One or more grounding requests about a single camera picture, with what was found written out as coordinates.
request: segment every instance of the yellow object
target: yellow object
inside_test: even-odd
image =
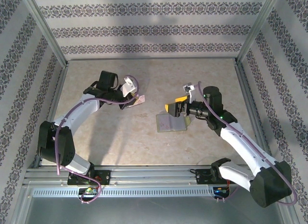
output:
[[[184,97],[180,97],[180,98],[176,98],[175,102],[181,102],[181,101],[185,101],[187,100],[188,96],[184,96]]]

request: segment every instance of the patterned wallpaper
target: patterned wallpaper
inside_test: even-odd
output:
[[[0,0],[0,224],[9,223],[61,65],[22,0]]]
[[[291,165],[300,223],[308,223],[307,5],[278,0],[243,60],[266,142]]]
[[[66,58],[235,57],[265,0],[36,0]]]

